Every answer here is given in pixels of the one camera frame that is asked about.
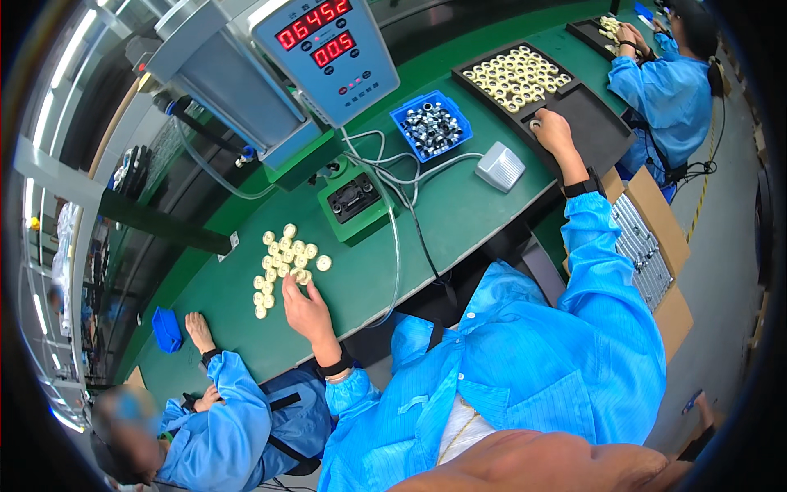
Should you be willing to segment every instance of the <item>fluorescent light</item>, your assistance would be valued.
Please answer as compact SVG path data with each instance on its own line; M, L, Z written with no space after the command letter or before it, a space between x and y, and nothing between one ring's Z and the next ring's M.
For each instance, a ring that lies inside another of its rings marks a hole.
M46 93L44 103L41 105L41 113L39 113L39 121L35 124L35 134L33 135L33 146L41 147L41 140L44 137L44 128L46 128L46 119L49 117L49 111L52 109L52 101L54 95L52 91Z
M61 424L65 425L69 429L73 429L74 431L79 432L80 434L85 432L85 427L81 427L81 426L78 426L78 425L74 424L71 420L66 419L60 413L55 412L52 407L50 407L50 410L52 411L52 415L54 415L54 418L60 420Z
M24 182L24 219L25 225L30 227L30 219L33 217L33 185L35 181L27 178Z
M78 47L79 43L82 42L82 38L85 37L87 28L91 26L93 19L95 18L96 11L93 9L88 10L85 14L85 17L83 17L82 21L79 23L79 26L77 26L76 31L74 31L74 36L71 37L71 41L69 41L68 45L65 47L63 58L60 59L60 63L57 64L57 68L54 69L54 75L52 76L53 89L57 88L57 86L60 85L60 81L63 80L65 70L68 68L68 64L71 63L74 53L76 53L76 47Z
M39 314L39 323L41 324L41 331L44 332L44 335L49 333L46 329L46 323L44 323L44 312L41 310L41 298L38 294L33 294L33 302L35 303L35 310Z

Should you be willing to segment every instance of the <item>hand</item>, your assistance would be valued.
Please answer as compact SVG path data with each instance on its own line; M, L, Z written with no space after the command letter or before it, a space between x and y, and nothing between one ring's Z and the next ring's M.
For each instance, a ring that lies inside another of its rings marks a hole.
M191 341L194 342L194 346L197 347L200 354L210 352L216 348L216 344L213 343L213 337L210 336L208 322L205 321L205 317L200 313L188 313L186 315L186 331L189 332Z
M631 41L634 44L637 43L636 36L634 36L634 33L629 28L627 28L625 24L621 24L616 36L618 38L618 41L620 41L621 43L623 41Z
M651 22L653 22L653 27L655 28L653 29L654 32L667 32L667 28L664 26L664 24L661 23L661 20L658 20L655 17L653 17L653 20Z
M642 37L642 33L639 32L639 29L628 22L624 22L620 25L628 28L629 31L631 31L631 33L634 35L634 42L637 44L637 48L639 48L642 54L648 54L650 51L650 46L648 46L648 44L645 42L645 38Z
M282 281L282 297L284 297L284 313L287 323L305 336L312 344L317 363L322 367L336 364L342 357L331 324L331 315L314 282L306 285L307 298L295 284L295 277L286 274Z
M571 127L558 113L541 108L536 111L536 118L541 120L540 127L534 127L533 133L538 142L555 156L560 171L563 173L563 185L581 183L589 178L582 158L579 156L574 140L571 138Z
M205 412L210 409L210 406L214 403L219 403L220 398L221 396L219 396L219 391L216 389L216 385L212 384L207 390L205 390L205 394L202 395L202 398L199 398L194 402L194 411L197 413Z

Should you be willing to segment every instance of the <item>parts tray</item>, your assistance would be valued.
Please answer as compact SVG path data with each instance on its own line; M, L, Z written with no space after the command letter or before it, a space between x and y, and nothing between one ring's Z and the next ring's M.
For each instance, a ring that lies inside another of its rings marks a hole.
M566 24L566 31L569 31L575 38L593 48L599 55L607 61L615 60L616 56L604 48L604 45L615 44L615 41L607 36L601 35L601 17L590 17L585 20L577 20Z
M539 53L546 61L556 65L559 73L567 73L571 77L571 82L558 87L555 94L545 92L544 101L528 103L517 113L510 113L489 94L479 89L472 80L462 75L462 72L471 70L473 66L480 65L498 54L508 54L519 46L528 46L532 51ZM588 168L593 166L598 176L605 175L634 143L634 133L623 119L599 98L598 94L549 55L525 41L502 46L463 63L451 71L451 76L459 85L486 104L533 150L541 162L555 175L560 186L563 186L563 175L557 161L538 143L528 126L539 109L555 111L568 121L574 145L582 156L582 161Z

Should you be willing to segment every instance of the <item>metal bracket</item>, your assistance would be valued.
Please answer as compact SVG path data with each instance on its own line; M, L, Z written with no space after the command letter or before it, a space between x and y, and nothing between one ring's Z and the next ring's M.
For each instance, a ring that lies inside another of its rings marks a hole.
M230 234L230 245L232 246L232 249L230 250L230 253L232 253L233 251L235 251L235 247L236 247L238 244L240 244L240 243L241 243L241 240L240 240L240 239L238 239L238 232L237 232L237 231L235 231L235 232L233 232L232 234ZM227 254L217 254L216 256L218 256L218 257L219 257L219 263L221 263L222 261L224 261L224 258L226 258L226 257L230 256L230 253L227 253Z

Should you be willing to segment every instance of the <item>box flap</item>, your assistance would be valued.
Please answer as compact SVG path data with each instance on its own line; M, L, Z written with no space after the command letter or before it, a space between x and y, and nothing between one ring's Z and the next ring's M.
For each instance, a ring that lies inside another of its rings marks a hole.
M659 307L653 312L653 319L656 320L656 325L659 327L661 339L664 342L664 353L669 364L672 356L678 352L683 340L694 325L689 305L686 304L676 283L667 289Z
M601 186L604 187L604 193L607 194L607 200L609 200L610 203L618 201L618 198L623 194L625 188L623 187L623 181L620 180L620 175L615 166L612 166L612 169L601 178Z
M677 279L691 250L670 205L645 166L629 181L626 196L637 207L645 226L656 235L664 263Z

